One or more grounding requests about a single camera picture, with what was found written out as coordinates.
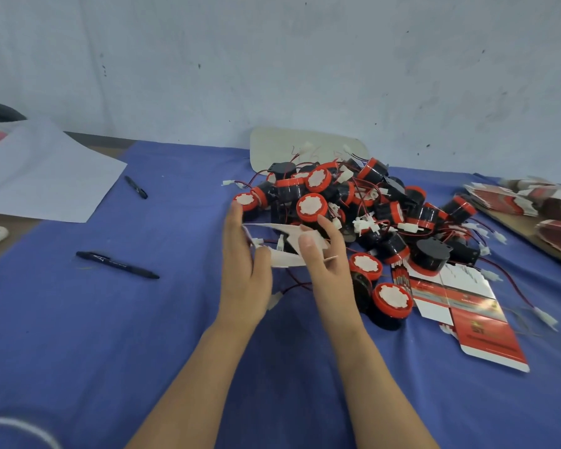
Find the white wall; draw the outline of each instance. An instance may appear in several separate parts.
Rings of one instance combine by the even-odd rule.
[[[561,0],[0,0],[0,102],[78,132],[306,128],[391,165],[561,181]]]

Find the person's left hand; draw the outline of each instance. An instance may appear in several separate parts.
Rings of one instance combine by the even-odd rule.
[[[243,206],[232,202],[224,223],[223,278],[217,321],[253,331],[264,314],[272,293],[270,249],[259,247],[251,259],[242,228]]]

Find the person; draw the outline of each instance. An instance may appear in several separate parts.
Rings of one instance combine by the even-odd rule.
[[[256,249],[252,261],[242,212],[233,202],[225,220],[217,317],[127,449],[202,449],[216,443],[228,388],[272,291],[270,250]],[[318,223],[330,238],[325,256],[337,258],[324,262],[307,233],[299,237],[299,247],[337,359],[358,449],[439,447],[366,332],[343,236],[328,219],[319,217]]]

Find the pen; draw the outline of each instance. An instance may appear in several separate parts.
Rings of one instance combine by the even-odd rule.
[[[148,195],[145,193],[145,190],[143,190],[142,188],[140,188],[134,180],[132,180],[129,176],[125,175],[125,181],[127,181],[129,183],[129,186],[131,186],[132,188],[135,189],[135,192],[137,192],[139,194],[140,197],[142,197],[142,199],[146,199],[148,198]]]
[[[114,262],[110,259],[110,257],[106,257],[104,255],[96,254],[95,252],[83,252],[78,251],[76,253],[78,257],[84,258],[85,260],[90,260],[92,262],[106,264],[108,266],[112,266],[113,268],[122,269],[123,271],[130,272],[131,274],[140,275],[141,277],[146,277],[148,279],[159,279],[160,276],[154,274],[147,269],[138,268],[137,266],[131,266],[130,264],[122,264]]]

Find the person's right hand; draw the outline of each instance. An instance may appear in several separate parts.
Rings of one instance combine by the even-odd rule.
[[[324,262],[314,241],[307,235],[299,237],[299,248],[312,278],[322,324],[329,334],[359,329],[363,323],[353,295],[343,235],[330,220],[321,215],[318,216],[318,224],[330,237],[330,248],[324,251],[324,257],[337,258]]]

